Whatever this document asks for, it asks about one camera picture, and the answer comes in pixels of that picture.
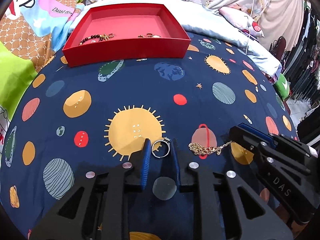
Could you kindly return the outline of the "white cartoon pillow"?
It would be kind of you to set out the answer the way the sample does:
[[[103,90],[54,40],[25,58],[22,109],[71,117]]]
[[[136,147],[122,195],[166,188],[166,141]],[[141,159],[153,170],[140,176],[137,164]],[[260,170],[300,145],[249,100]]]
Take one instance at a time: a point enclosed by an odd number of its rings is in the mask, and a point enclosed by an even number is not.
[[[251,16],[243,11],[230,7],[221,7],[219,13],[234,27],[255,37],[264,37],[264,33],[260,26],[253,20]]]

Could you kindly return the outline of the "colourful monkey cartoon quilt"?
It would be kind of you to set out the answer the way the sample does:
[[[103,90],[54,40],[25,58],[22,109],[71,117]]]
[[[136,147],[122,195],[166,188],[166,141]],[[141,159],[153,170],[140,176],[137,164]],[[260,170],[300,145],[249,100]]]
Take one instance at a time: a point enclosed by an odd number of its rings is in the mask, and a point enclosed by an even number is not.
[[[83,0],[8,0],[1,5],[1,145],[26,89],[67,39]]]

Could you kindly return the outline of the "green bag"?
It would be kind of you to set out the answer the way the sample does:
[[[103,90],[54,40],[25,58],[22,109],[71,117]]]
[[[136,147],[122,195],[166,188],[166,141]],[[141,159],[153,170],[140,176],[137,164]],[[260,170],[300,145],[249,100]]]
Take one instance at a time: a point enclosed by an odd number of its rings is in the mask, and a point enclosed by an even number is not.
[[[280,74],[278,80],[273,84],[273,87],[282,100],[285,100],[289,97],[290,84],[283,74]]]

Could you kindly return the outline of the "red tray box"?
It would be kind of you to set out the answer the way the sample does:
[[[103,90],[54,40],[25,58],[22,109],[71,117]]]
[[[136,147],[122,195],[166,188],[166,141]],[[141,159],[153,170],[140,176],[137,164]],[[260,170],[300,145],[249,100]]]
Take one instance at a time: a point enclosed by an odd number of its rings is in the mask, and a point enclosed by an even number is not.
[[[138,38],[153,33],[160,38]],[[62,52],[70,67],[103,61],[183,58],[190,38],[163,4],[127,3],[89,9]]]

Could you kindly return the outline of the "navy planet print blanket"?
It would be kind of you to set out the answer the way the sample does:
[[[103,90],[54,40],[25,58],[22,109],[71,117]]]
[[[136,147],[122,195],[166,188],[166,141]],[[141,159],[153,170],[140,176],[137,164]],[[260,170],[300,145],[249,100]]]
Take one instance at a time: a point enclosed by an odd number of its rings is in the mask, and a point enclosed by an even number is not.
[[[229,129],[247,124],[297,138],[267,78],[235,45],[191,34],[181,59],[132,59],[71,68],[58,52],[24,93],[5,137],[1,205],[24,236],[82,178],[130,161],[150,139],[145,190],[131,197],[130,232],[192,239],[193,197],[180,193],[161,140],[223,146],[195,156],[214,172],[233,170],[262,195],[251,153],[227,146]]]

